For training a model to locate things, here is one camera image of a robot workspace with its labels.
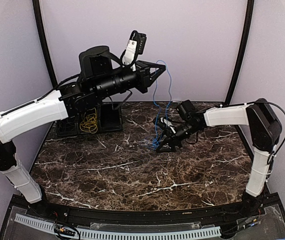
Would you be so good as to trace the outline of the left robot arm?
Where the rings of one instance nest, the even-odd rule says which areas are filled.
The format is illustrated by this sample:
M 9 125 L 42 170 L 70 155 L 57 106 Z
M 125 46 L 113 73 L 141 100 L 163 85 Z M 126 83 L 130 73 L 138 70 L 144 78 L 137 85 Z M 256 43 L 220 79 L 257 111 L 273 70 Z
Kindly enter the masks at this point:
M 166 70 L 163 64 L 138 60 L 140 47 L 127 47 L 121 57 L 106 45 L 79 54 L 80 73 L 71 76 L 45 95 L 0 112 L 0 172 L 33 204 L 42 218 L 53 214 L 45 193 L 18 158 L 13 139 L 39 126 L 85 113 L 106 98 L 148 88 Z

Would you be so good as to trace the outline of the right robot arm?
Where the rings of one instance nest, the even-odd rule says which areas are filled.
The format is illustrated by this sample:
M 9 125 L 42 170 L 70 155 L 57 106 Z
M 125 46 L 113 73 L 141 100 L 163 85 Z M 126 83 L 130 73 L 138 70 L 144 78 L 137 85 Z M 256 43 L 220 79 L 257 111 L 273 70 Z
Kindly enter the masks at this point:
M 273 102 L 259 98 L 252 102 L 220 105 L 199 111 L 190 100 L 185 100 L 176 107 L 182 119 L 179 126 L 174 126 L 166 116 L 154 119 L 154 124 L 162 130 L 155 150 L 158 153 L 175 152 L 176 148 L 182 147 L 183 140 L 205 128 L 248 126 L 254 157 L 244 195 L 257 198 L 272 173 L 274 158 L 285 143 L 285 136 L 281 137 L 283 127 L 273 106 L 278 107 Z

